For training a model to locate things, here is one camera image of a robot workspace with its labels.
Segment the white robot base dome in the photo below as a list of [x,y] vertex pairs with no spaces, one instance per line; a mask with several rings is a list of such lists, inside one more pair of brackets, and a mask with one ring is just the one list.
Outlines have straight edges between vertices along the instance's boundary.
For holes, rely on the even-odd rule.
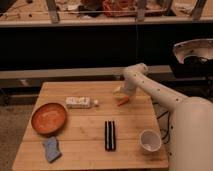
[[192,39],[176,43],[173,53],[180,64],[191,56],[201,58],[204,62],[213,60],[213,38]]

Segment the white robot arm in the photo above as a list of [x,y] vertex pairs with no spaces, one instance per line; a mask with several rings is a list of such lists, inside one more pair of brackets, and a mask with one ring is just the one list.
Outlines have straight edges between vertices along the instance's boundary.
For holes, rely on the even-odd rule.
[[213,103],[168,88],[147,72],[144,63],[126,67],[115,92],[132,97],[140,88],[171,112],[169,171],[213,171]]

